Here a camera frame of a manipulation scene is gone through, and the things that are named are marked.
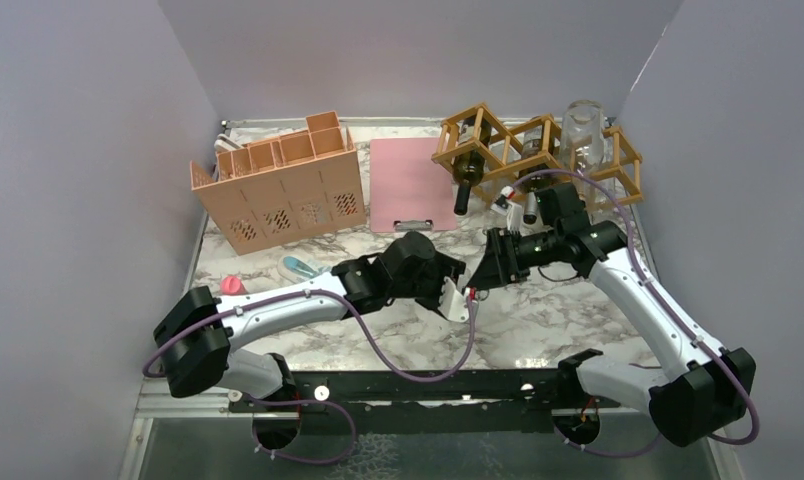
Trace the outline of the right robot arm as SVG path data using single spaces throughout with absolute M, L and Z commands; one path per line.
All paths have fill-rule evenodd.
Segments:
M 659 363 L 656 369 L 641 368 L 585 350 L 559 362 L 557 398 L 578 407 L 602 397 L 637 410 L 679 447 L 748 415 L 753 357 L 707 334 L 652 277 L 616 223 L 590 221 L 573 185 L 559 184 L 536 196 L 547 231 L 489 230 L 469 287 L 501 288 L 525 280 L 533 268 L 566 263 L 608 296 Z

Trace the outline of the clear glass bottle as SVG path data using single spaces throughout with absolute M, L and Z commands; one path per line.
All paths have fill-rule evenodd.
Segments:
M 469 295 L 474 301 L 482 302 L 488 299 L 490 292 L 488 290 L 470 288 Z

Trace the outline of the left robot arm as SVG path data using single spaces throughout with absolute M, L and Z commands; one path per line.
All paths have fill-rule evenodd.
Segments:
M 384 251 L 347 260 L 304 282 L 267 292 L 214 296 L 207 287 L 188 290 L 153 332 L 157 350 L 143 373 L 162 366 L 170 394 L 198 395 L 212 387 L 242 390 L 276 411 L 291 401 L 292 380 L 279 354 L 257 355 L 246 345 L 319 322 L 366 315 L 398 299 L 412 299 L 451 321 L 474 324 L 471 289 L 457 282 L 465 263 L 438 252 L 423 234 L 408 232 Z

